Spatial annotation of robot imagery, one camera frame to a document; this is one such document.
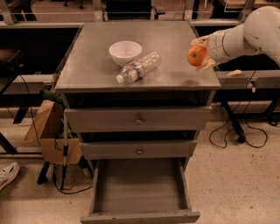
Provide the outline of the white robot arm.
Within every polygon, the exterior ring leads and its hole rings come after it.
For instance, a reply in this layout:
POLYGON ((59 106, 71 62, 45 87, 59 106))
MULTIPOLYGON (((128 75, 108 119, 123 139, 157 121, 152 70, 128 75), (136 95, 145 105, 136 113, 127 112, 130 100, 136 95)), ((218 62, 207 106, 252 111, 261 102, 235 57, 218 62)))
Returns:
POLYGON ((264 6, 234 28, 215 31, 191 42, 186 59, 198 71, 241 56, 265 54, 280 65, 280 9, 264 6))

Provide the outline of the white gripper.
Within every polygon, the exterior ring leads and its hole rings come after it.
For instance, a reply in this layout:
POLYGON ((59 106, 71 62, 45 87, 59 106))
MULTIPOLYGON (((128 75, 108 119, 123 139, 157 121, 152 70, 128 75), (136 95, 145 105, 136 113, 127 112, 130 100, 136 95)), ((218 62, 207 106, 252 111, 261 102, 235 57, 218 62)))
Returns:
POLYGON ((191 41, 192 46, 198 45, 207 47, 210 56, 203 60, 202 64, 197 68, 198 72, 216 67, 218 63, 226 63, 230 60, 223 45, 225 34, 225 30, 219 30, 210 35, 195 38, 191 41))

